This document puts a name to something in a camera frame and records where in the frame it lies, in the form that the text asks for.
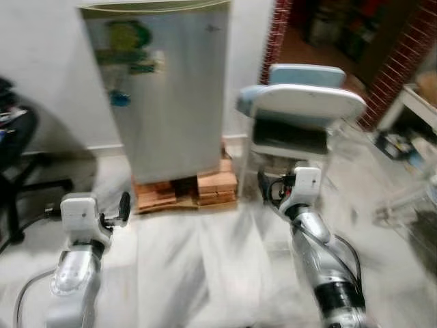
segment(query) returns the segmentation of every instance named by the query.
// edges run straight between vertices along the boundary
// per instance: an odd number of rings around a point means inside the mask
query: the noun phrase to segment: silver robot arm
[[[130,196],[123,193],[119,215],[107,219],[90,193],[70,193],[61,203],[62,225],[69,248],[63,251],[51,280],[52,304],[47,328],[91,328],[94,301],[100,288],[100,261],[111,246],[114,226],[125,226]]]
[[[259,185],[266,201],[274,203],[272,185],[266,186],[266,177],[258,174]],[[282,197],[275,204],[279,214],[287,217],[293,235],[293,247],[302,261],[302,267],[314,291],[322,313],[325,328],[376,328],[366,315],[361,277],[353,274],[341,259],[344,254],[334,247],[334,239],[349,247],[347,241],[333,236],[313,204],[320,194],[321,171],[314,167],[297,167],[274,183],[282,182]]]

